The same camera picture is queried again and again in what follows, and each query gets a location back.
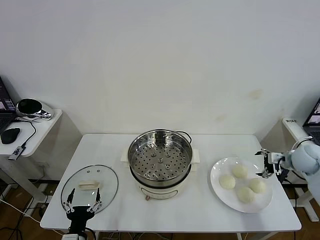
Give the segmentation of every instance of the steamed bun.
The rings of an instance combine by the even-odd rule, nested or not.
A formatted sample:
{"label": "steamed bun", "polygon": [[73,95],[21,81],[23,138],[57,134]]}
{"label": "steamed bun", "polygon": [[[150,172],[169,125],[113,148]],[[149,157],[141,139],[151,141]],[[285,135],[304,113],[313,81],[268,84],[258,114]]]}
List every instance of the steamed bun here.
{"label": "steamed bun", "polygon": [[253,178],[249,182],[249,188],[255,193],[261,194],[266,191],[266,184],[259,178]]}
{"label": "steamed bun", "polygon": [[233,189],[236,185],[236,180],[231,175],[222,175],[219,177],[219,183],[224,189]]}
{"label": "steamed bun", "polygon": [[248,168],[244,165],[241,164],[236,164],[233,168],[232,168],[232,173],[233,175],[235,175],[237,178],[241,178],[244,179],[247,177],[248,175]]}
{"label": "steamed bun", "polygon": [[253,200],[255,200],[254,191],[247,186],[239,188],[239,190],[236,192],[236,195],[238,196],[239,200],[245,204],[251,203]]}

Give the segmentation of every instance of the computer mouse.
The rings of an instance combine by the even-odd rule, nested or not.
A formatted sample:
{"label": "computer mouse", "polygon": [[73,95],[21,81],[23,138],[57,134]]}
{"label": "computer mouse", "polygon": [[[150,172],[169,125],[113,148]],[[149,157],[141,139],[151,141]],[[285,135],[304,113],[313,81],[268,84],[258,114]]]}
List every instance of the computer mouse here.
{"label": "computer mouse", "polygon": [[20,133],[20,128],[19,127],[10,128],[8,130],[5,130],[1,134],[1,142],[3,144],[11,144],[17,139],[17,136],[18,136],[19,133]]}

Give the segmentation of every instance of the laptop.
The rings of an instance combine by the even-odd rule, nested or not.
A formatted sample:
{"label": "laptop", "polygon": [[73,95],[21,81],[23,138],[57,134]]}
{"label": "laptop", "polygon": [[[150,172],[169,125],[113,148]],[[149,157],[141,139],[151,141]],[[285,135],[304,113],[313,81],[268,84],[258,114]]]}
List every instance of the laptop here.
{"label": "laptop", "polygon": [[11,121],[15,118],[15,105],[0,77],[0,134],[6,130]]}
{"label": "laptop", "polygon": [[303,124],[303,129],[314,139],[314,143],[320,146],[320,99]]}

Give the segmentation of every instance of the stainless steel pot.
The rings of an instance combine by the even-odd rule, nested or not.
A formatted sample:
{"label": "stainless steel pot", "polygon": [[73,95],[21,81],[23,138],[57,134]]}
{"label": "stainless steel pot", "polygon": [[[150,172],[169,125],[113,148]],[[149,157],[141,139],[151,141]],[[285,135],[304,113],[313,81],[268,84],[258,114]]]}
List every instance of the stainless steel pot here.
{"label": "stainless steel pot", "polygon": [[178,131],[155,129],[138,136],[128,150],[133,176],[149,188],[170,188],[191,169],[192,147]]}

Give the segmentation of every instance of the wooden floor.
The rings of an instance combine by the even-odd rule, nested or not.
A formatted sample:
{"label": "wooden floor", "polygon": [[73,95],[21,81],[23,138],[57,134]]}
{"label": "wooden floor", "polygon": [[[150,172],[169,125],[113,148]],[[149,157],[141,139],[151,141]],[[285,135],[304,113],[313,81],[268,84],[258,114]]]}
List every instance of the wooden floor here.
{"label": "wooden floor", "polygon": [[[57,185],[49,184],[45,193],[47,195],[53,195]],[[287,195],[290,198],[293,198],[293,190],[286,189]],[[16,208],[23,208],[26,203],[31,199],[29,193],[27,193],[21,187],[17,189],[11,189],[10,192],[5,197],[6,201],[15,206]],[[311,202],[313,208],[317,212],[318,216],[320,216],[320,207],[313,199]],[[297,215],[301,221],[302,229],[296,232],[296,240],[320,240],[320,223],[319,222],[311,222],[305,213],[303,208],[297,209]],[[35,209],[32,215],[36,220],[40,221],[41,217],[39,214],[39,209]],[[12,207],[1,203],[0,204],[0,240],[8,240],[10,235],[12,234],[12,230],[2,229],[2,228],[12,228],[14,229],[17,225],[18,219],[20,217],[20,213],[13,209]],[[52,230],[45,230],[40,227],[40,225],[30,219],[29,217],[24,217],[20,223],[19,229],[22,232],[23,240],[60,240],[62,236],[58,235]],[[119,239],[119,234],[109,232],[100,233],[99,239],[106,240],[111,237],[111,240]],[[121,240],[131,240],[134,238],[136,233],[132,233],[131,236],[129,233],[122,232],[120,233]],[[247,236],[247,240],[253,236],[254,233],[249,233]],[[232,234],[224,234],[224,233],[215,233],[215,234],[199,234],[199,233],[165,233],[162,236],[168,238],[169,240],[237,240],[237,235],[235,233]],[[137,235],[134,240],[160,240],[161,238],[153,233],[144,233],[142,235]],[[293,232],[280,232],[273,237],[269,238],[270,240],[294,240]],[[13,234],[11,236],[11,240],[20,240],[20,237]],[[88,233],[88,240],[93,240],[93,236],[91,233]]]}

